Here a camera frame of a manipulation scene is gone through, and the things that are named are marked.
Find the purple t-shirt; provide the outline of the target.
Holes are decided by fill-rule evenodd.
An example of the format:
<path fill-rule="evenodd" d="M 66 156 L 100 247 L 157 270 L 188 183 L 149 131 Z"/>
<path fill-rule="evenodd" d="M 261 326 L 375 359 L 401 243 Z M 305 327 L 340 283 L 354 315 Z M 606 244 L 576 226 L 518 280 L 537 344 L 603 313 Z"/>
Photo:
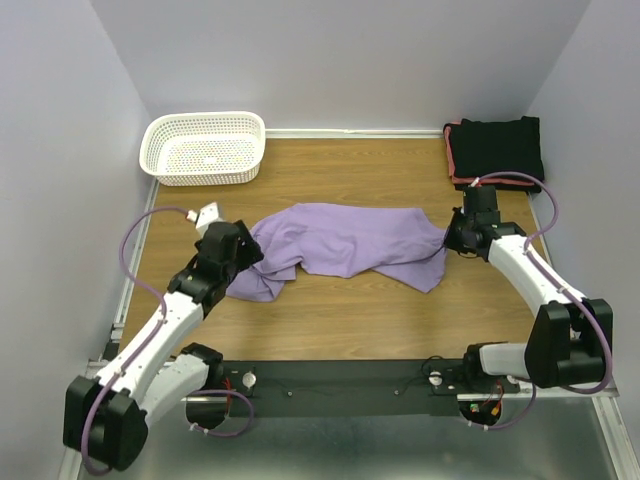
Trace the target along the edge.
<path fill-rule="evenodd" d="M 422 293 L 445 274 L 445 231 L 415 207 L 300 203 L 260 220 L 251 235 L 264 259 L 227 289 L 240 300 L 274 301 L 298 267 L 345 279 L 372 270 Z"/>

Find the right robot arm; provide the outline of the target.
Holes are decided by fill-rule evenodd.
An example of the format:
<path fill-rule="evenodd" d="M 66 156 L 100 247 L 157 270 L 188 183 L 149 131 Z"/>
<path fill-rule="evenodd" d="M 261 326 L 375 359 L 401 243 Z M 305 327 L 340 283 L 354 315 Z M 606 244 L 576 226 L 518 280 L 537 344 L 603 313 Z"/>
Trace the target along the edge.
<path fill-rule="evenodd" d="M 524 344 L 468 347 L 459 370 L 467 389 L 483 391 L 496 376 L 580 394 L 598 393 L 610 384 L 611 306 L 570 286 L 535 250 L 531 236 L 518 224 L 502 220 L 493 186 L 464 188 L 463 203 L 453 210 L 444 245 L 479 257 L 498 270 L 534 316 Z"/>

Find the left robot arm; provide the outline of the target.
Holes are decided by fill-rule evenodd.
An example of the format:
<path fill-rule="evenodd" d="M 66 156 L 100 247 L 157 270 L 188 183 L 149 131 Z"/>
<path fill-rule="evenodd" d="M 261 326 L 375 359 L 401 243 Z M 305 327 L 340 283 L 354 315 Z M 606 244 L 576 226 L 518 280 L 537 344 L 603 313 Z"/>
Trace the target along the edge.
<path fill-rule="evenodd" d="M 164 369 L 175 346 L 225 297 L 236 276 L 263 259 L 242 221 L 200 228 L 195 255 L 175 274 L 159 306 L 129 345 L 94 377 L 76 377 L 65 394 L 63 443 L 80 453 L 86 471 L 127 469 L 144 446 L 152 417 L 183 397 L 214 393 L 220 354 L 190 348 Z"/>

